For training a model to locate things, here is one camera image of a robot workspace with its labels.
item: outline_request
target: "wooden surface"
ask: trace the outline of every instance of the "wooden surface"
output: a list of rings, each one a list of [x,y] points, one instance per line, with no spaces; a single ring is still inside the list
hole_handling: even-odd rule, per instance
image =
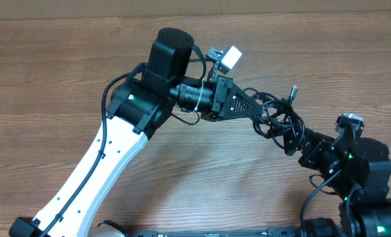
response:
[[[282,97],[297,84],[294,107],[318,132],[335,136],[337,114],[358,113],[363,136],[388,143],[391,158],[391,12],[0,21],[0,236],[56,194],[99,128],[105,85],[147,61],[163,27],[187,31],[204,53],[239,47],[244,54],[228,75],[241,88]],[[200,64],[188,69],[200,73]],[[295,225],[313,191],[314,172],[299,157],[258,136],[248,119],[186,126],[171,118],[121,174],[94,223],[174,231]],[[318,194],[307,217],[338,222],[339,202]]]
[[[391,0],[0,0],[0,19],[391,11]]]

